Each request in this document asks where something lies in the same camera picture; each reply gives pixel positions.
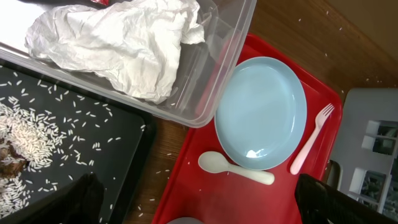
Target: wooden surface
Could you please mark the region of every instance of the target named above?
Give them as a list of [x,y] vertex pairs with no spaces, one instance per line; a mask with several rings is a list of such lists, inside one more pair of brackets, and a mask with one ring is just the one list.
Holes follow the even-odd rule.
[[[326,1],[257,0],[249,31],[331,86],[342,100],[351,88],[398,85],[398,63]],[[159,136],[125,224],[151,223],[170,175],[165,170],[173,169],[188,131],[170,121],[159,119],[158,125]]]

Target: plate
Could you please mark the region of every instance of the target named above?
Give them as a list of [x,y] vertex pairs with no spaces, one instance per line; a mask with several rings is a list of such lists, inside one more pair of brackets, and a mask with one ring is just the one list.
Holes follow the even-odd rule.
[[307,102],[300,80],[270,57],[239,64],[215,115],[227,155],[247,169],[271,169],[296,149],[305,129]]

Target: black tray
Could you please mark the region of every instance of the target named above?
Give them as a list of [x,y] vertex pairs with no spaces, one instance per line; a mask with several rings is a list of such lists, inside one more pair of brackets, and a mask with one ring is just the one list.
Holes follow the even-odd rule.
[[[5,60],[0,59],[0,65],[3,66],[0,68],[0,83],[12,82],[12,86],[0,87],[0,97],[15,96],[20,100],[22,109],[33,108],[36,114],[45,113],[44,110],[51,111],[52,116],[57,117],[52,121],[57,123],[60,131],[67,133],[69,129],[73,130],[73,135],[64,139],[60,147],[65,154],[72,154],[67,161],[61,160],[63,154],[55,153],[52,165],[43,168],[42,172],[24,171],[22,173],[21,180],[33,181],[33,184],[27,184],[26,190],[34,190],[34,193],[30,195],[30,205],[23,210],[29,209],[34,202],[52,193],[37,191],[40,187],[47,189],[52,187],[50,184],[45,184],[46,179],[58,182],[58,189],[61,189],[71,183],[68,175],[77,180],[84,173],[94,172],[106,187],[99,216],[102,217],[102,223],[122,223],[129,211],[144,164],[155,141],[156,125],[152,115]],[[22,83],[16,86],[19,80],[22,80]],[[42,84],[48,86],[56,84],[57,91],[54,92],[52,88],[52,94],[50,94],[47,88],[37,86],[38,80],[42,80]],[[21,96],[23,88],[29,96]],[[70,92],[63,96],[61,102],[55,99],[60,98],[60,94],[67,90]],[[85,99],[81,101],[77,95],[84,96]],[[35,98],[35,101],[29,103],[32,98]],[[76,103],[76,108],[73,107],[73,101]],[[2,103],[11,106],[7,99]],[[105,103],[111,109],[112,117],[103,106]],[[96,117],[87,116],[88,111]],[[63,123],[64,117],[79,119],[77,123],[74,123],[76,128],[71,126],[73,120],[70,123]],[[141,131],[142,125],[145,125],[144,131]],[[85,138],[86,141],[72,142],[75,135]],[[116,137],[121,137],[121,140],[116,141]],[[101,151],[92,149],[95,142],[101,143]],[[68,149],[70,144],[73,144],[72,149]],[[88,164],[91,159],[94,159],[94,166],[78,165],[75,162],[74,149],[81,153],[80,161]]]

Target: fork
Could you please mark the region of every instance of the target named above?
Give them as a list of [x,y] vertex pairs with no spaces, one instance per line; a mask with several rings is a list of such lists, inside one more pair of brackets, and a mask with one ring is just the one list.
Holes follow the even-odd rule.
[[326,119],[328,119],[334,109],[335,107],[331,103],[329,103],[318,113],[317,117],[315,118],[315,130],[313,130],[310,138],[305,143],[301,151],[298,153],[297,157],[294,159],[293,164],[290,167],[291,174],[295,175],[300,171],[305,161],[305,158],[307,158],[307,155],[310,152],[313,143],[315,142],[319,132],[321,131],[323,124],[325,124]]

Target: clear plastic container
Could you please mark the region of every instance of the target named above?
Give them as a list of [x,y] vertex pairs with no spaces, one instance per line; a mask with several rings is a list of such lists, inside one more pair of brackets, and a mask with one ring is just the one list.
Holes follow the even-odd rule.
[[[206,125],[216,111],[221,94],[238,61],[256,0],[197,1],[201,7],[198,23],[205,28],[206,42],[196,45],[182,44],[180,66],[172,94],[158,105],[120,94],[112,88],[110,82],[92,73],[68,73],[52,65],[31,59],[21,47],[24,36],[13,38],[6,37],[6,34],[0,34],[0,58],[150,112],[163,119],[199,128]],[[26,5],[18,6],[17,9],[8,9],[9,12],[14,11],[13,14],[0,15],[0,20],[12,21],[10,17],[15,14],[20,15],[23,9],[26,12],[33,12],[33,9],[28,8],[32,7],[32,4],[18,4]],[[19,27],[26,30],[26,25],[32,23],[33,21],[24,21],[24,27]],[[12,43],[7,43],[5,40],[12,40]]]

